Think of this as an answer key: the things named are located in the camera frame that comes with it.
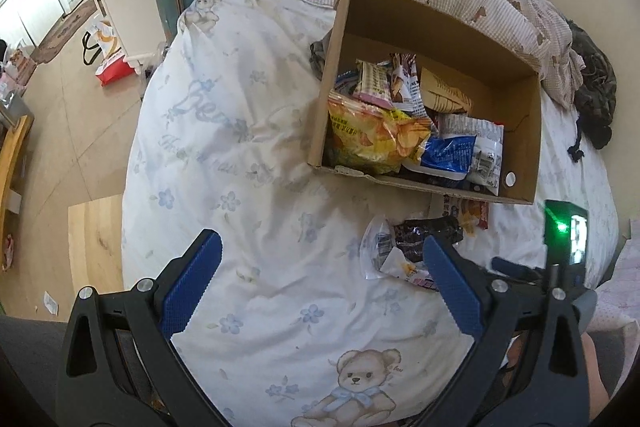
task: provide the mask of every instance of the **wooden board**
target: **wooden board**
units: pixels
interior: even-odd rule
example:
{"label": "wooden board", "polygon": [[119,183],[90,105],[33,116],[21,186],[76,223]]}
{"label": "wooden board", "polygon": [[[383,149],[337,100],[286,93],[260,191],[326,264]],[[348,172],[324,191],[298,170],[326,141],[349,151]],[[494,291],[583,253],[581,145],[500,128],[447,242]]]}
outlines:
{"label": "wooden board", "polygon": [[0,149],[0,188],[2,190],[2,194],[0,194],[0,241],[4,241],[4,216],[9,201],[11,180],[14,177],[15,166],[24,144],[24,138],[32,123],[32,116],[20,117],[18,127],[15,130],[7,131],[2,149]]}
{"label": "wooden board", "polygon": [[123,291],[122,194],[69,207],[69,261],[74,292]]}

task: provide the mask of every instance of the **blue gripper pad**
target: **blue gripper pad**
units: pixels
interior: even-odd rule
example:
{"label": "blue gripper pad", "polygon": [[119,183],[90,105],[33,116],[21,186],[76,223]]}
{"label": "blue gripper pad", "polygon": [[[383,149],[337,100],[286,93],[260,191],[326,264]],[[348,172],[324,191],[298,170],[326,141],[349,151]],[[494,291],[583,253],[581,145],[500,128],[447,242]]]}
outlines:
{"label": "blue gripper pad", "polygon": [[424,240],[422,259],[460,331],[477,342],[484,331],[480,299],[433,235]]}
{"label": "blue gripper pad", "polygon": [[[181,333],[187,327],[196,306],[222,261],[220,236],[210,230],[207,233],[208,237],[197,248],[162,301],[160,331],[167,340],[174,333]],[[196,247],[197,241],[194,241],[191,248]]]}

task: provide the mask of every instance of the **brown rug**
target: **brown rug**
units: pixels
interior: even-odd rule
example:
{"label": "brown rug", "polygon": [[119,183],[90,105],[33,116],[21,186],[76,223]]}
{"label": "brown rug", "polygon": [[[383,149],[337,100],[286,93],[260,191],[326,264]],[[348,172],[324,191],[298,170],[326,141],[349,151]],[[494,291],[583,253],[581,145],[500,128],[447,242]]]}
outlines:
{"label": "brown rug", "polygon": [[77,32],[96,10],[94,0],[84,1],[49,30],[49,33],[31,54],[31,58],[38,64],[46,64],[52,61],[71,38],[71,35]]}

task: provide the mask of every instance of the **bear print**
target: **bear print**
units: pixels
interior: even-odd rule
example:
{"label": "bear print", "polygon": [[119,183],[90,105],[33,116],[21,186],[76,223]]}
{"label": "bear print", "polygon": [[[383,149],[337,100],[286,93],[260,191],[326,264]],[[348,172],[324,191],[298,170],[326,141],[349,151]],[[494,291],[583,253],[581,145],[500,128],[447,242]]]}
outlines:
{"label": "bear print", "polygon": [[402,359],[397,349],[347,351],[338,359],[338,387],[291,427],[367,427],[383,423],[396,403],[380,387]]}
{"label": "bear print", "polygon": [[209,32],[218,22],[219,17],[213,13],[213,7],[222,0],[197,0],[195,8],[189,8],[180,18],[180,28],[185,30],[187,24],[194,24],[203,32]]}

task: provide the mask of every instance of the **white paper scrap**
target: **white paper scrap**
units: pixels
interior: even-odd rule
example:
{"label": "white paper scrap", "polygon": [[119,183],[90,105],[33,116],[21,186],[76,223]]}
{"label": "white paper scrap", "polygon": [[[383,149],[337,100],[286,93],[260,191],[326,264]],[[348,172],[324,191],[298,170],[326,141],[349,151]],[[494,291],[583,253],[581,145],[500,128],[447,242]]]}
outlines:
{"label": "white paper scrap", "polygon": [[44,292],[44,307],[51,315],[58,315],[58,303],[53,300],[49,292]]}

